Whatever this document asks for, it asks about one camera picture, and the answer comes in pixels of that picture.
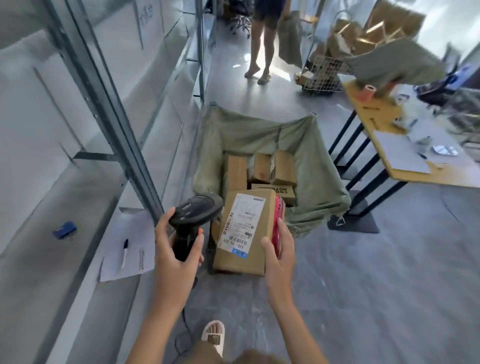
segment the slipper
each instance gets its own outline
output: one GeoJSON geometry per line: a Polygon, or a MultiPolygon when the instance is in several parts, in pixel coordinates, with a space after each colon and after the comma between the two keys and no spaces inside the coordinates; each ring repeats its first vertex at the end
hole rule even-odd
{"type": "Polygon", "coordinates": [[[262,77],[260,77],[260,78],[258,79],[257,83],[258,83],[259,85],[266,85],[266,84],[268,83],[268,81],[270,81],[270,78],[272,78],[270,75],[267,75],[267,77],[264,77],[264,76],[262,75],[262,77]]]}
{"type": "Polygon", "coordinates": [[[215,347],[216,351],[220,354],[220,356],[223,357],[223,344],[225,342],[225,326],[223,325],[223,323],[218,320],[210,321],[207,326],[205,326],[204,331],[202,332],[202,341],[206,341],[212,344],[215,347]],[[221,332],[219,334],[208,332],[208,329],[214,324],[220,326],[221,332]]]}
{"type": "Polygon", "coordinates": [[[245,72],[245,78],[252,78],[253,75],[255,75],[258,71],[260,71],[261,68],[260,67],[257,67],[255,70],[250,70],[248,69],[247,72],[245,72]]]}

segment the shiny floor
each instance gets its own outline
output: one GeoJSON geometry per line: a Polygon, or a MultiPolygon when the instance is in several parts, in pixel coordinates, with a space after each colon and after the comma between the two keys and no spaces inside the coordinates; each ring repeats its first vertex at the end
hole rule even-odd
{"type": "MultiPolygon", "coordinates": [[[[269,84],[247,81],[249,48],[246,35],[220,26],[206,101],[279,122],[314,111],[330,146],[350,114],[344,95],[302,93],[290,80],[293,69],[278,58],[269,84]]],[[[348,133],[357,125],[354,121],[348,133]]],[[[362,167],[372,154],[367,148],[355,166],[362,167]]],[[[193,158],[185,198],[192,194],[195,168],[193,158]]],[[[381,169],[379,163],[360,187],[381,169]]],[[[479,202],[479,190],[409,184],[374,210],[380,234],[330,231],[324,225],[297,239],[295,302],[330,363],[478,362],[479,202]]],[[[288,360],[262,278],[209,276],[204,267],[198,278],[186,306],[195,338],[208,321],[220,319],[226,326],[226,359],[254,347],[288,360]]],[[[165,363],[175,358],[173,341],[183,330],[179,320],[165,363]]],[[[180,336],[180,350],[188,348],[187,339],[180,336]]]]}

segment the pen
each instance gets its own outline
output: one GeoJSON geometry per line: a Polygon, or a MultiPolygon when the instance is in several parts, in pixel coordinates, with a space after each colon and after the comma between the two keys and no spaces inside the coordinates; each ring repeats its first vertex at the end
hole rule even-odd
{"type": "Polygon", "coordinates": [[[125,265],[125,259],[127,259],[127,250],[128,250],[128,239],[125,240],[125,242],[123,243],[123,262],[121,264],[121,269],[123,269],[125,265]]]}

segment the red package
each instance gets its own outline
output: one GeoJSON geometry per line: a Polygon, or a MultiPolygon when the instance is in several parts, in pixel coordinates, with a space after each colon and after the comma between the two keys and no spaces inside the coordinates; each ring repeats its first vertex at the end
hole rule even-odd
{"type": "Polygon", "coordinates": [[[278,229],[277,220],[281,218],[283,220],[285,216],[285,202],[282,198],[275,194],[275,213],[273,215],[273,231],[272,231],[272,244],[275,248],[275,254],[277,257],[280,256],[281,248],[282,248],[282,241],[280,230],[278,229]]]}

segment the blue label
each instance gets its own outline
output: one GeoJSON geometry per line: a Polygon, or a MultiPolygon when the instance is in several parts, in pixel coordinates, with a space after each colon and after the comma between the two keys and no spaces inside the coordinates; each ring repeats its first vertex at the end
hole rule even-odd
{"type": "Polygon", "coordinates": [[[237,250],[235,248],[232,249],[232,253],[235,254],[235,255],[238,255],[241,258],[246,258],[247,255],[248,255],[248,253],[242,252],[241,250],[237,250]]]}

